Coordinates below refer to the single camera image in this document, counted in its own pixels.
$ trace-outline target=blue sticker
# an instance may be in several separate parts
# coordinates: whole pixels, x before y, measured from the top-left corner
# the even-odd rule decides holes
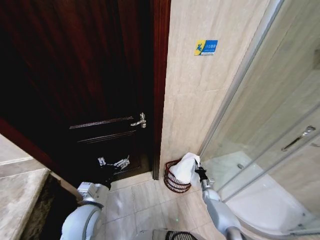
[[[213,55],[217,45],[218,40],[198,40],[195,45],[194,55]]]

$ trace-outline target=brown wicker wastebasket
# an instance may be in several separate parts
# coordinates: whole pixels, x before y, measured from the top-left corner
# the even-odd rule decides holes
[[[164,170],[164,184],[167,186],[168,189],[175,193],[185,193],[188,191],[191,187],[191,184],[185,184],[176,179],[175,175],[169,170],[170,167],[173,165],[176,165],[178,162],[180,162],[181,159],[179,160],[174,160],[174,161],[169,161],[165,164],[165,170]]]

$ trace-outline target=white tissue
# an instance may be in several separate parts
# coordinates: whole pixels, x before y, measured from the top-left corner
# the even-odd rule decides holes
[[[170,167],[170,171],[173,173],[176,179],[184,184],[191,183],[192,186],[200,184],[199,175],[195,172],[196,162],[200,163],[200,157],[191,152],[188,152],[183,156],[180,162]]]

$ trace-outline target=yellow logo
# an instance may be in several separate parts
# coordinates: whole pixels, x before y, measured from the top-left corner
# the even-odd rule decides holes
[[[201,54],[206,44],[206,40],[197,40],[195,44],[194,55],[198,56]]]

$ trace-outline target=shower enclosure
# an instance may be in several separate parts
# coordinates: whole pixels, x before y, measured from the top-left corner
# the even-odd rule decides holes
[[[320,1],[270,1],[200,157],[246,229],[320,234]]]

